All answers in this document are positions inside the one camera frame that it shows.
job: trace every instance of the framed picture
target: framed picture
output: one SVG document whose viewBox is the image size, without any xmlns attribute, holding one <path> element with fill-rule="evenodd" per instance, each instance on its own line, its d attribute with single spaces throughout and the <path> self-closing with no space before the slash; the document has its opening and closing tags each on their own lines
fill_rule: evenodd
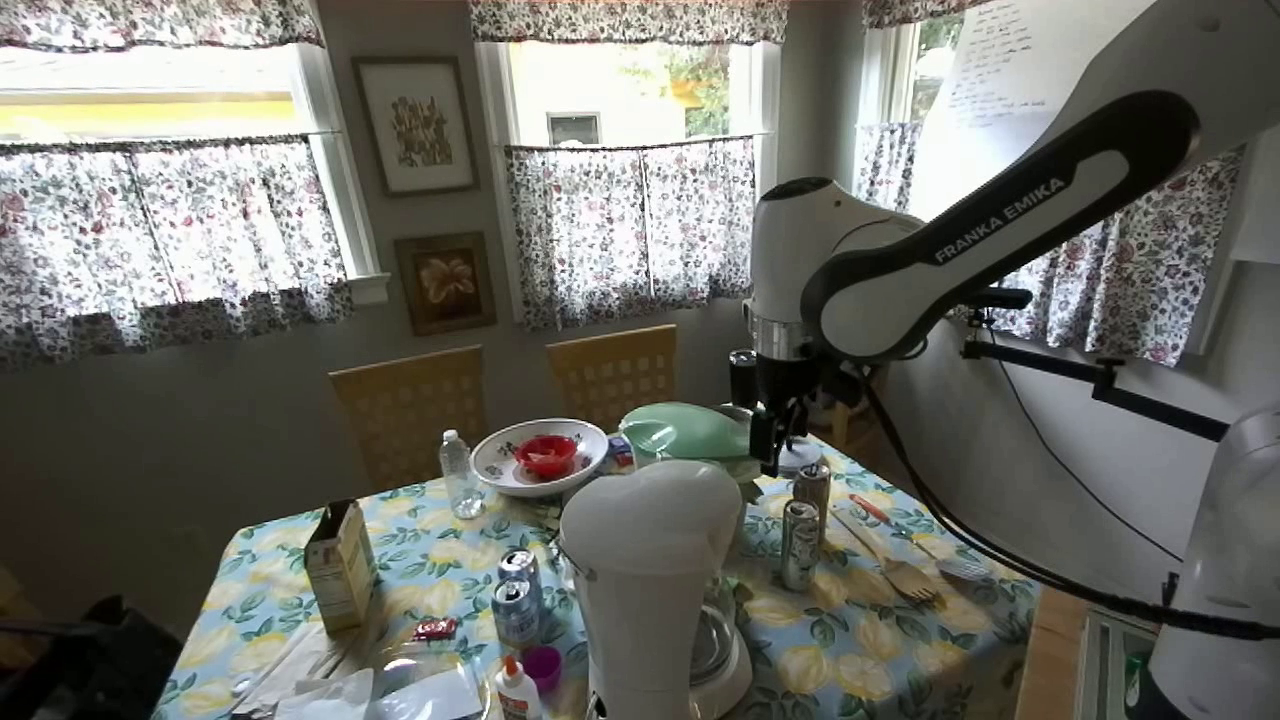
<svg viewBox="0 0 1280 720">
<path fill-rule="evenodd" d="M 477 188 L 458 58 L 355 58 L 384 191 Z"/>
<path fill-rule="evenodd" d="M 418 337 L 494 323 L 480 230 L 396 238 L 396 260 Z"/>
</svg>

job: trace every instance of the cafe curtain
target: cafe curtain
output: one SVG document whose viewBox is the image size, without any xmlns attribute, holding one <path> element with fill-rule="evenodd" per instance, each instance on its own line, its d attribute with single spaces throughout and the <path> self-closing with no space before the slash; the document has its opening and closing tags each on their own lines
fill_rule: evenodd
<svg viewBox="0 0 1280 720">
<path fill-rule="evenodd" d="M 1172 366 L 1210 290 L 1238 175 L 1242 152 L 1196 162 L 1006 277 L 1036 301 L 1024 312 L 995 312 L 995 327 L 1049 349 Z"/>
<path fill-rule="evenodd" d="M 319 44 L 309 0 L 0 0 L 0 48 L 116 52 Z"/>
<path fill-rule="evenodd" d="M 914 204 L 916 138 L 916 118 L 870 127 L 861 138 L 864 157 L 852 175 L 852 194 L 903 212 Z"/>
<path fill-rule="evenodd" d="M 787 0 L 474 0 L 477 38 L 780 44 Z"/>
<path fill-rule="evenodd" d="M 530 327 L 693 307 L 753 284 L 755 138 L 509 146 Z"/>
<path fill-rule="evenodd" d="M 311 146 L 0 146 L 0 366 L 338 319 Z"/>
</svg>

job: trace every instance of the chair back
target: chair back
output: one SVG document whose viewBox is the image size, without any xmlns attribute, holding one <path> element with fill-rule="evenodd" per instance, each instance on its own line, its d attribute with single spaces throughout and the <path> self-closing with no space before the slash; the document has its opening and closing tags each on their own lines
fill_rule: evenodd
<svg viewBox="0 0 1280 720">
<path fill-rule="evenodd" d="M 480 349 L 328 372 L 364 457 L 361 492 L 439 475 L 439 436 L 477 444 L 485 424 Z"/>
<path fill-rule="evenodd" d="M 676 396 L 676 323 L 556 340 L 547 364 L 566 410 L 612 433 L 636 404 Z"/>
</svg>

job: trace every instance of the cup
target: cup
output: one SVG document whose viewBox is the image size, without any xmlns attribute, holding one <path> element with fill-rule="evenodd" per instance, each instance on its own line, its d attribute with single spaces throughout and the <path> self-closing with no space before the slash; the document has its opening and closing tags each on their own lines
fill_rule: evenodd
<svg viewBox="0 0 1280 720">
<path fill-rule="evenodd" d="M 524 677 L 536 685 L 541 696 L 554 696 L 559 686 L 559 652 L 556 648 L 530 648 L 519 656 Z"/>
<path fill-rule="evenodd" d="M 736 407 L 755 407 L 762 386 L 755 386 L 755 351 L 753 349 L 736 349 L 727 351 L 727 401 Z"/>
</svg>

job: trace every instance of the plate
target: plate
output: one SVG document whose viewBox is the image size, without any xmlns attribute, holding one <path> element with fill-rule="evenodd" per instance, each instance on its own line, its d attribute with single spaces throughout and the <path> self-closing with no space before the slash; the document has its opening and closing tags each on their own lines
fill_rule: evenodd
<svg viewBox="0 0 1280 720">
<path fill-rule="evenodd" d="M 517 463 L 517 448 L 534 436 L 578 436 L 578 472 L 559 481 L 530 481 L 524 467 Z M 559 494 L 592 481 L 603 457 L 610 457 L 610 436 L 595 424 L 578 414 L 541 414 L 541 420 L 509 424 L 485 436 L 474 448 L 474 467 L 500 494 Z"/>
</svg>

